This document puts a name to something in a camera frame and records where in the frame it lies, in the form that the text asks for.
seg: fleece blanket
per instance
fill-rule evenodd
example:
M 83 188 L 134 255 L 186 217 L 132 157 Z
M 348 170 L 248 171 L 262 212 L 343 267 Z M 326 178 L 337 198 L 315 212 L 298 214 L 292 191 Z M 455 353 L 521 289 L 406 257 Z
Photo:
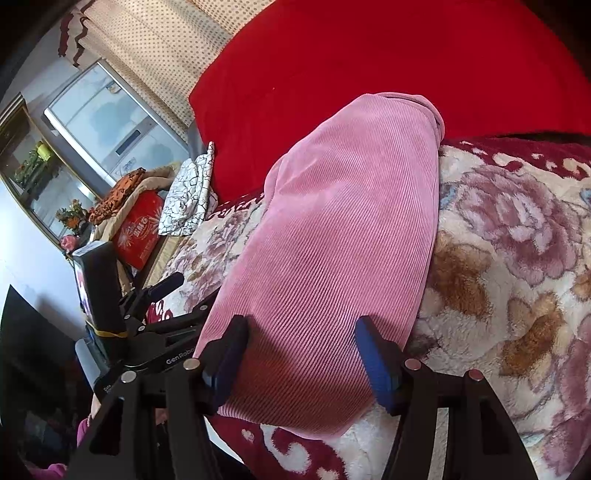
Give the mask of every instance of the fleece blanket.
M 497 138 L 440 149 L 437 241 L 406 350 L 431 369 L 484 372 L 542 480 L 563 479 L 591 443 L 591 148 Z M 262 196 L 204 222 L 168 263 L 185 285 L 157 307 L 190 312 L 218 288 L 260 223 Z M 374 404 L 345 434 L 307 440 L 216 416 L 257 478 L 379 478 L 398 424 Z M 447 433 L 438 416 L 430 477 Z

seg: screw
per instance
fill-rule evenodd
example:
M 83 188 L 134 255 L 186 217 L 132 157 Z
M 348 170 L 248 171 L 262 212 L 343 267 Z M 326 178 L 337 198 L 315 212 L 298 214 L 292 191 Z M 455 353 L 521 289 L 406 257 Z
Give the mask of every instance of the screw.
M 199 368 L 199 365 L 201 365 L 201 362 L 198 358 L 187 358 L 183 362 L 183 368 L 185 370 L 195 370 L 196 368 Z
M 131 383 L 133 382 L 136 377 L 138 376 L 133 370 L 127 370 L 123 375 L 121 375 L 121 381 L 123 383 Z
M 480 370 L 473 368 L 472 370 L 468 370 L 468 377 L 473 379 L 475 382 L 479 382 L 480 380 L 484 380 L 484 375 Z
M 409 358 L 404 362 L 404 366 L 409 370 L 419 370 L 421 368 L 421 362 L 418 361 L 416 358 Z

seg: pink flower decoration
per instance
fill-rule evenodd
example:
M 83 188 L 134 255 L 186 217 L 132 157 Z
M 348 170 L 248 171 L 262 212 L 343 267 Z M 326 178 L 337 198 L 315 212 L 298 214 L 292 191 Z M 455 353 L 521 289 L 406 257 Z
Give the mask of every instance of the pink flower decoration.
M 458 210 L 509 271 L 531 286 L 574 267 L 581 241 L 574 210 L 530 174 L 485 165 L 463 175 Z
M 60 245 L 67 253 L 71 253 L 78 247 L 78 237 L 75 235 L 64 235 L 60 240 Z

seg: pink corduroy cushion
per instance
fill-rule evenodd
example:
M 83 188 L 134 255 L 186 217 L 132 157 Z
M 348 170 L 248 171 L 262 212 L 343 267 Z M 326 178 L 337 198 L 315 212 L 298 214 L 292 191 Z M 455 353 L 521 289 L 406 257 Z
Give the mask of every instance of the pink corduroy cushion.
M 195 351 L 234 314 L 250 338 L 224 416 L 340 436 L 373 402 L 360 315 L 404 346 L 437 231 L 443 121 L 421 96 L 362 95 L 299 141 L 265 181 L 265 215 Z

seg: red pillow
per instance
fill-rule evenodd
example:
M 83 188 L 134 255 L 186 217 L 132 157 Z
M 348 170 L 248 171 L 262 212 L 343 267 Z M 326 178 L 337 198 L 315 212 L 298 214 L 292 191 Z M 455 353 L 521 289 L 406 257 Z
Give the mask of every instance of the red pillow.
M 216 144 L 227 202 L 363 93 L 425 96 L 446 137 L 591 135 L 591 87 L 558 38 L 518 0 L 277 0 L 204 72 L 189 101 Z

